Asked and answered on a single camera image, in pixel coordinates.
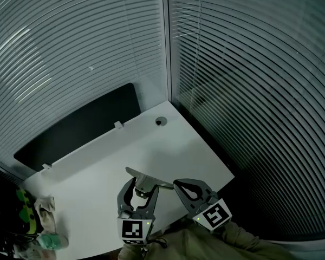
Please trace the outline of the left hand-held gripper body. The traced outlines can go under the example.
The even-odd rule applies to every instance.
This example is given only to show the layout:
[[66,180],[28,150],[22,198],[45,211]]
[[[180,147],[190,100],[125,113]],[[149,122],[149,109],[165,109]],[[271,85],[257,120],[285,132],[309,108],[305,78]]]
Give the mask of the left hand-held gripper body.
[[150,210],[118,209],[118,234],[124,244],[146,245],[153,229],[155,216]]

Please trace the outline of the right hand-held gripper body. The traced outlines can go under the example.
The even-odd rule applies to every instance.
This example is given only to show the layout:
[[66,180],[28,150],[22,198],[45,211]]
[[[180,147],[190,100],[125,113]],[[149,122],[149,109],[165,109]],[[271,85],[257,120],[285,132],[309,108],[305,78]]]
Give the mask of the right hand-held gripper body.
[[190,211],[187,217],[209,233],[214,233],[231,221],[232,214],[224,199],[219,199],[213,192],[199,206]]

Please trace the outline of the grey metal bracket part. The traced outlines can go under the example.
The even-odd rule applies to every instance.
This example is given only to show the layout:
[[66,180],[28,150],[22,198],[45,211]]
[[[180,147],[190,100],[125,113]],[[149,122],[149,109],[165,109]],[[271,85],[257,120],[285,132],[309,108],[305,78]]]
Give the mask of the grey metal bracket part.
[[138,197],[147,199],[155,186],[168,189],[168,190],[173,189],[172,184],[157,178],[150,177],[130,167],[126,167],[126,172],[130,174],[132,177],[136,178],[135,192]]

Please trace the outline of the person's left forearm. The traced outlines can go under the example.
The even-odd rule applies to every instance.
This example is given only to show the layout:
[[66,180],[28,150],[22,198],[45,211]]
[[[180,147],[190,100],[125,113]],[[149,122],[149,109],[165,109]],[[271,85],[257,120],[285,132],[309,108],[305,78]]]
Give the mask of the person's left forearm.
[[148,260],[151,245],[124,244],[118,255],[118,260]]

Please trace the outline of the person's right forearm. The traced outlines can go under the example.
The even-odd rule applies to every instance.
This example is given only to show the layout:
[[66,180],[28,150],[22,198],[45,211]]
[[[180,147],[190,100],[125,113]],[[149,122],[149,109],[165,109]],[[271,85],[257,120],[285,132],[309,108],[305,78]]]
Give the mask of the person's right forearm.
[[219,238],[245,260],[296,260],[288,250],[254,236],[234,222],[227,223],[218,233]]

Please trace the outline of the person's beige jacket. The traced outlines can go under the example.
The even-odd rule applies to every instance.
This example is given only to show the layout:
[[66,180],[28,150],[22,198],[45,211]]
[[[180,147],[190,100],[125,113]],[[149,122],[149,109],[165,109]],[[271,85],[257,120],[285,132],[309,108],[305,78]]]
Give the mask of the person's beige jacket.
[[230,260],[231,249],[208,231],[190,225],[159,236],[148,246],[144,260]]

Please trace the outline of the beige cloth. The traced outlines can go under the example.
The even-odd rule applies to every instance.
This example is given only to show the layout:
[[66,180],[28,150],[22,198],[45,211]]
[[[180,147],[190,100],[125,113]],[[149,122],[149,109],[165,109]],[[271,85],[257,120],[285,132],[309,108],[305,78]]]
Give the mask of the beige cloth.
[[37,198],[34,207],[44,231],[55,233],[56,223],[54,218],[54,197]]

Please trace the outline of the black desk divider panel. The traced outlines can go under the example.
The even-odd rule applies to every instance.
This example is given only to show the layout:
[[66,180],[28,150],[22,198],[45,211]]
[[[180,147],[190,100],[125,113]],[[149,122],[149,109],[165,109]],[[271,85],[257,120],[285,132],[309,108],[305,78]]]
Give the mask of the black desk divider panel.
[[134,88],[128,83],[84,105],[49,127],[14,154],[14,158],[38,172],[44,164],[67,156],[83,145],[140,115]]

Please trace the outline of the teal crumpled item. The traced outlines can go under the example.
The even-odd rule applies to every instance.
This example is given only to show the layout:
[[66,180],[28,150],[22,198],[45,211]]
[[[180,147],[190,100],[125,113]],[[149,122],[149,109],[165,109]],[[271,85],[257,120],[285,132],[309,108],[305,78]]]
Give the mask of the teal crumpled item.
[[37,238],[39,245],[47,250],[59,250],[62,248],[58,234],[44,234]]

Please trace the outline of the green and black patterned item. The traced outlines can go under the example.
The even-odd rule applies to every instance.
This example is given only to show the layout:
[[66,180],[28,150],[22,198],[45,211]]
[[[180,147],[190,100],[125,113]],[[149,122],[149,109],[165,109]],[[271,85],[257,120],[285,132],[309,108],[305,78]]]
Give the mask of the green and black patterned item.
[[23,233],[26,235],[41,233],[43,227],[34,207],[36,198],[29,191],[22,188],[16,191],[16,196],[20,204],[18,215],[23,223]]

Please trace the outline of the white window ledge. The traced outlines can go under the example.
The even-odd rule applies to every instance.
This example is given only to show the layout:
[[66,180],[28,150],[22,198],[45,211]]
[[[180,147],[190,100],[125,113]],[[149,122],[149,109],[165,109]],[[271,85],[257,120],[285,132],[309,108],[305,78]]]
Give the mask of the white window ledge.
[[269,242],[287,249],[298,260],[325,260],[325,239],[298,242],[269,240]]

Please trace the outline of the dark window blind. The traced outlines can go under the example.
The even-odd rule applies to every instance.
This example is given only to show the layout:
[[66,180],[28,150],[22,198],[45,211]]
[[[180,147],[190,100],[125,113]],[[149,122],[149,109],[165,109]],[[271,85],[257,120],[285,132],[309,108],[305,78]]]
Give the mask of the dark window blind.
[[325,0],[168,0],[173,104],[235,176],[235,221],[325,238]]

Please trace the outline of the black bag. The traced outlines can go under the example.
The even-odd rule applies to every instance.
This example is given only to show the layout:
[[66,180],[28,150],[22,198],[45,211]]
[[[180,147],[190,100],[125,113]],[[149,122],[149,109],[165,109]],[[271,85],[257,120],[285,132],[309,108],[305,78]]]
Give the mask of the black bag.
[[23,202],[17,196],[18,187],[0,177],[0,260],[14,257],[14,245],[28,242],[25,235],[29,224],[19,216],[23,210]]

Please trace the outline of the wide window blind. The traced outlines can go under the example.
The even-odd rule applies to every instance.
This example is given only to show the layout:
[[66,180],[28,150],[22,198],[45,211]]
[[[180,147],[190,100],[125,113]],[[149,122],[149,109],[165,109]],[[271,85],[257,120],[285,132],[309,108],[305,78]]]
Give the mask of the wide window blind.
[[69,113],[127,83],[140,108],[167,100],[163,0],[0,0],[0,170]]

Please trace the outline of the grey window frame post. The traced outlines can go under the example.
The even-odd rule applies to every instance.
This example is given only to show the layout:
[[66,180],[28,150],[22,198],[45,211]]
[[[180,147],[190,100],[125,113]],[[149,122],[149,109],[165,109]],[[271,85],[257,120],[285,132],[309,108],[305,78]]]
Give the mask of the grey window frame post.
[[168,0],[162,0],[162,11],[164,17],[165,54],[167,73],[167,96],[170,103],[173,103],[172,66],[171,66],[171,39],[170,39],[170,15]]

